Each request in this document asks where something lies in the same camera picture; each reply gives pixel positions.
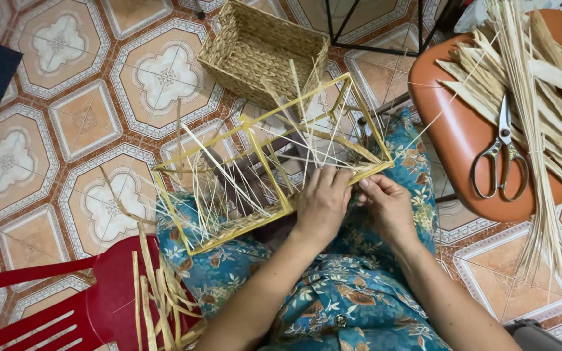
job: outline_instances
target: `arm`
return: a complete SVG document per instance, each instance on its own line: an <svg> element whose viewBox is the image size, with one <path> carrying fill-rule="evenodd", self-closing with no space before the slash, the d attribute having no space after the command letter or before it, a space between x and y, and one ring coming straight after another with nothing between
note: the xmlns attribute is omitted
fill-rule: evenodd
<svg viewBox="0 0 562 351"><path fill-rule="evenodd" d="M457 285L418 239L411 194L384 175L361 181L359 205L369 206L379 233L439 336L455 351L521 351L483 306Z"/></svg>
<svg viewBox="0 0 562 351"><path fill-rule="evenodd" d="M333 240L350 198L353 173L326 166L316 169L301 192L298 220L287 240L229 299L210 321L195 347L202 350L252 350L268 332L294 284Z"/></svg>

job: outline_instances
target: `black metal stand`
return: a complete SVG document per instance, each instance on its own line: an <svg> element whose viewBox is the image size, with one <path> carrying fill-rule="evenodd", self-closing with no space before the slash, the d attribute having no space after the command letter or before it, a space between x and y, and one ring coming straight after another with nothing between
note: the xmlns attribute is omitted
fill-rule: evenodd
<svg viewBox="0 0 562 351"><path fill-rule="evenodd" d="M454 3L454 0L447 1L446 6L444 6L441 14L437 18L437 21L435 22L433 29L428 33L428 37L426 37L426 40L424 40L422 35L423 34L422 12L423 12L424 4L423 4L423 0L418 0L418 52L409 52L409 51L402 51L397 49L384 49L382 47L343 44L337 42L337 40L340 38L341 32L346 27L346 24L348 23L350 16L352 16L353 12L355 12L355 8L357 7L357 4L359 4L359 1L360 0L355 0L353 6L350 8L350 11L346 15L346 18L344 18L344 21L341 23L340 28L337 30L337 33L333 34L333 20L331 14L331 6L329 4L329 0L325 0L325 5L327 7L328 35L331 37L331 46L341 47L343 49L357 49L357 50L366 50L366 51L374 51L374 52L383 52L385 54L411 56L414 58L416 58L418 55L420 55L422 52L426 50L426 48L428 47L428 43L430 43L431 39L433 39L433 36L435 35L435 32L437 31L439 24L441 23L443 18L446 17L446 15L450 12L451 6Z"/></svg>

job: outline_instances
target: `floor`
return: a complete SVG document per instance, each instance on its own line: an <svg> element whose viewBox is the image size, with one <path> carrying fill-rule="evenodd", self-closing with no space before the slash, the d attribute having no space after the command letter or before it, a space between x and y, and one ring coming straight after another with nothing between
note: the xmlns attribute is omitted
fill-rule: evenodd
<svg viewBox="0 0 562 351"><path fill-rule="evenodd" d="M327 28L323 1L247 3L309 28ZM331 3L337 28L348 8ZM417 50L417 0L389 3L361 2L340 41ZM444 3L426 1L424 33ZM147 206L154 189L142 178L153 181L150 166L177 147L178 97L182 121L201 138L219 123L230 127L240 113L265 112L224 90L195 59L218 29L221 4L201 0L207 19L198 20L191 0L0 0L0 43L24 53L0 106L0 272L82 259L135 235L135 222L114 211L100 165L129 211L152 219ZM412 64L412 58L335 49L323 80L350 71L368 103L379 106L407 90ZM317 101L326 106L337 94L322 92ZM192 144L181 142L184 148ZM219 152L232 155L239 142L219 146ZM425 143L436 195L452 194L427 138ZM562 205L556 210L562 231ZM514 278L529 222L484 220L458 201L440 204L439 216L438 259L453 279L501 323L537 319L562 339L562 277L550 276L542 264L533 284ZM1 288L0 328L93 279L91 272L79 272Z"/></svg>

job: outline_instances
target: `wicker basket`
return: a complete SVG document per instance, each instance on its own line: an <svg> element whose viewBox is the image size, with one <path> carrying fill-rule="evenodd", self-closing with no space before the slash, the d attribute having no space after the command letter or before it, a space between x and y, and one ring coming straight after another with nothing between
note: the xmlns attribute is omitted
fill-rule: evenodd
<svg viewBox="0 0 562 351"><path fill-rule="evenodd" d="M227 0L219 16L221 30L208 37L197 54L216 82L266 109L277 103L261 78L277 94L297 98L289 60L294 60L301 92L318 86L327 65L328 37L279 19L238 0Z"/></svg>

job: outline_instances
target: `blue floral fabric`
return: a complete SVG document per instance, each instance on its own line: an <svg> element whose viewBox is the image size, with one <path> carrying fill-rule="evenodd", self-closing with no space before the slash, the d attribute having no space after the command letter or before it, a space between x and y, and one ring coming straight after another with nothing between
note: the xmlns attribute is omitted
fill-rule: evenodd
<svg viewBox="0 0 562 351"><path fill-rule="evenodd" d="M435 197L430 163L404 108L386 132L395 166L385 175L409 189L421 241L435 252ZM371 148L377 150L376 144ZM197 218L194 199L175 193L178 211ZM412 298L391 250L371 229L368 212L349 204L347 216L326 254L320 254L288 294L260 351L449 350ZM270 257L248 235L189 257L172 220L158 212L160 248L198 301L203 316L223 303Z"/></svg>

